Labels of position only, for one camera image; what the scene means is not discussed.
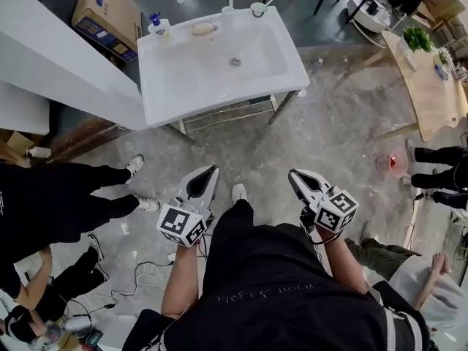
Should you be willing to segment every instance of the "green plant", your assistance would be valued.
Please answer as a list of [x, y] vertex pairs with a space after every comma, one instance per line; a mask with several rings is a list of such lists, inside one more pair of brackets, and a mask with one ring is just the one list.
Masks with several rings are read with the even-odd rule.
[[431, 52], [434, 43], [429, 39], [429, 35], [421, 27], [410, 27], [403, 33], [404, 40], [408, 43], [413, 52], [423, 50]]

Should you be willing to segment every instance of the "white wall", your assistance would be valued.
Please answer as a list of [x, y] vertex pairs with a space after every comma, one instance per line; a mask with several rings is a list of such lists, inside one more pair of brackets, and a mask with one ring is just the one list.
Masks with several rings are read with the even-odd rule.
[[0, 128], [46, 135], [49, 101], [0, 80]]
[[0, 0], [0, 80], [129, 129], [146, 128], [135, 82], [37, 0]]

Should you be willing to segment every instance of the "soap bar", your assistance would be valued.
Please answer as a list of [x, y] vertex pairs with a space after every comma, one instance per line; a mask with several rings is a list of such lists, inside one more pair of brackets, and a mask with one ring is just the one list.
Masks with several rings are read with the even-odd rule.
[[194, 25], [192, 27], [192, 34], [194, 35], [204, 35], [204, 34], [209, 34], [214, 31], [214, 26], [209, 23], [199, 23], [197, 25]]

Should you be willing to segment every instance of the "white sink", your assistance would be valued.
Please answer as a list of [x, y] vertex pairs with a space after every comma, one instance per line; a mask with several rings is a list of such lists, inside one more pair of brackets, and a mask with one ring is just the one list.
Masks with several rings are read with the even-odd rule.
[[[203, 37], [192, 35], [193, 25], [204, 22], [218, 29]], [[308, 86], [306, 70], [275, 7], [261, 18], [254, 18], [251, 10], [238, 10], [232, 25], [223, 26], [219, 13], [172, 26], [169, 42], [154, 35], [138, 40], [148, 125]]]

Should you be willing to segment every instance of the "wooden table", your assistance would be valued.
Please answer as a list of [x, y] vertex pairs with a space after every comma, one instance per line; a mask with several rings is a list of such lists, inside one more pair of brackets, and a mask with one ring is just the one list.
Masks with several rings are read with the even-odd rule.
[[418, 67], [418, 70], [414, 72], [407, 63], [403, 51], [398, 47], [398, 41], [401, 37], [389, 31], [383, 31], [382, 36], [387, 43], [387, 48], [351, 69], [342, 79], [346, 79], [352, 73], [391, 55], [407, 86], [417, 121], [375, 139], [381, 140], [419, 130], [422, 140], [429, 142], [440, 128], [444, 126], [449, 126], [452, 129], [457, 127], [460, 120], [467, 117], [467, 98], [461, 83], [455, 80], [451, 74], [449, 74], [448, 80], [443, 81], [435, 72], [434, 55], [437, 54], [437, 50], [431, 53], [418, 50], [412, 54], [411, 58]]

